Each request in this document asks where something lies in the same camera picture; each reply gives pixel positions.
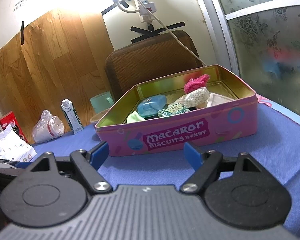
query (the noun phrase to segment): pink tin box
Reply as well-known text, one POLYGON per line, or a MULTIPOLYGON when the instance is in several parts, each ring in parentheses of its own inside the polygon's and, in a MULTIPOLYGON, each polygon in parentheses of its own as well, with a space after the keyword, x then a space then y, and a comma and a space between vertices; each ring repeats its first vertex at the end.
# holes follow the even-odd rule
POLYGON ((180 150, 186 141, 198 146, 236 139, 257 131, 257 96, 243 80, 212 65, 157 78, 132 87, 100 119, 95 129, 107 141, 110 156, 180 150), (165 95, 170 104, 184 95, 190 78, 209 74, 209 92, 235 99, 221 105, 174 116, 126 123, 138 104, 153 95, 165 95))

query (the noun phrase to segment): black tape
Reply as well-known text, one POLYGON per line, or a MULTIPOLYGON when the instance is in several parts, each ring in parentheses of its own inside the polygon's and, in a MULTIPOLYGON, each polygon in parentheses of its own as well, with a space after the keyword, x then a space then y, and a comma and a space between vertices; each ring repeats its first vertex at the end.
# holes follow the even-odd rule
POLYGON ((154 26, 152 24, 148 25, 148 31, 151 31, 151 32, 154 31, 154 26))
POLYGON ((25 44, 25 38, 24 38, 24 33, 23 33, 23 29, 25 27, 25 21, 21 22, 21 45, 25 44))
POLYGON ((120 2, 126 9, 129 7, 129 5, 125 1, 120 2))
MULTIPOLYGON (((185 22, 179 22, 179 23, 171 24, 167 27, 168 27, 169 30, 171 30, 171 29, 179 28, 179 27, 182 27, 182 26, 185 26, 185 25, 186 25, 185 22)), ((139 37, 134 38, 134 39, 131 40, 131 43, 135 43, 135 42, 142 41, 142 40, 145 40, 145 39, 153 37, 153 36, 157 36, 157 35, 159 35, 160 32, 165 31, 166 28, 160 28, 160 29, 157 29, 155 31, 149 31, 149 30, 144 30, 144 29, 140 29, 140 28, 131 26, 130 30, 133 31, 133 32, 143 34, 142 36, 139 36, 139 37)))
POLYGON ((113 8, 116 8, 117 5, 114 3, 113 5, 109 6, 107 9, 101 12, 102 15, 105 15, 107 12, 111 11, 113 8))

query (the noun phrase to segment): mint green mug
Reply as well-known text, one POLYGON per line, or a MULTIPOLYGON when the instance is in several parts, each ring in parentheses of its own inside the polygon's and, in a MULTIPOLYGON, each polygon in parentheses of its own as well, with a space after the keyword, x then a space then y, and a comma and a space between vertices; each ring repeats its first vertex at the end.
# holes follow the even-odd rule
POLYGON ((109 91, 104 92, 100 95, 96 95, 93 98, 90 98, 90 102, 94 111, 97 113, 102 112, 114 105, 111 94, 109 91))

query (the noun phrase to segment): white paper bag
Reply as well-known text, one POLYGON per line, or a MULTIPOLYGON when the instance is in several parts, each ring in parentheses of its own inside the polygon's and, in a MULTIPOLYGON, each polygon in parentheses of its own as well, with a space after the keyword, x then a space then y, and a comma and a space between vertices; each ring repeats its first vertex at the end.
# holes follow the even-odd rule
POLYGON ((11 125, 0 133, 0 159, 29 162, 36 155, 34 148, 21 140, 11 125))

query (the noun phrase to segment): plastic bag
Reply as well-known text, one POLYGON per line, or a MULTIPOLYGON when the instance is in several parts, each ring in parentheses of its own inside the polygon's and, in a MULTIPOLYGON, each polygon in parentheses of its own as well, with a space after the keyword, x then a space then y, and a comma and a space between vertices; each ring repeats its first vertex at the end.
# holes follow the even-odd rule
POLYGON ((180 103, 185 107, 190 108, 201 105, 202 103, 206 102, 209 98, 209 95, 210 93, 206 87, 198 88, 197 90, 178 98, 173 104, 180 103))
POLYGON ((37 153, 14 132, 11 125, 0 133, 0 159, 29 162, 37 153))
POLYGON ((46 142, 63 135, 65 128, 59 117, 44 110, 41 119, 32 130, 32 137, 36 143, 46 142))

